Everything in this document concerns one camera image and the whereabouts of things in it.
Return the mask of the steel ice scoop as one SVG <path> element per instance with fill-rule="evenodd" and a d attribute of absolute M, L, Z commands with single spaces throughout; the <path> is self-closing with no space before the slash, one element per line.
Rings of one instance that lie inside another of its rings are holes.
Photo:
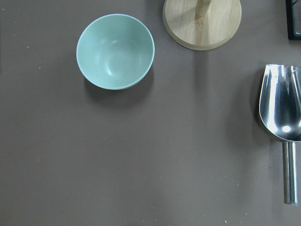
<path fill-rule="evenodd" d="M 259 98 L 259 118 L 283 148 L 284 203 L 297 206 L 296 144 L 301 141 L 301 69 L 267 64 Z"/>

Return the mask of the mint green bowl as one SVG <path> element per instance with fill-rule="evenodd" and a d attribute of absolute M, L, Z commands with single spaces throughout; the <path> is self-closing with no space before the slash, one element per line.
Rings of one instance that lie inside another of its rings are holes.
<path fill-rule="evenodd" d="M 76 48 L 78 67 L 93 85 L 122 90 L 139 83 L 155 56 L 154 39 L 133 16 L 109 14 L 90 23 Z"/>

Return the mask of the wooden glass holder stand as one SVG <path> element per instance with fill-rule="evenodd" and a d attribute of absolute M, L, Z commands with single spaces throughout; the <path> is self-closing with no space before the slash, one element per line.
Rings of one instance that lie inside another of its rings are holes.
<path fill-rule="evenodd" d="M 163 22 L 170 37 L 192 50 L 212 50 L 237 32 L 242 16 L 239 0 L 166 0 Z"/>

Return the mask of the black tray with glasses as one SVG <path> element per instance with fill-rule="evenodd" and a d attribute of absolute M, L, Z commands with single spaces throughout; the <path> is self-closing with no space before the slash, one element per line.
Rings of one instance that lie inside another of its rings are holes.
<path fill-rule="evenodd" d="M 289 40 L 301 39 L 301 0 L 286 0 L 287 33 Z"/>

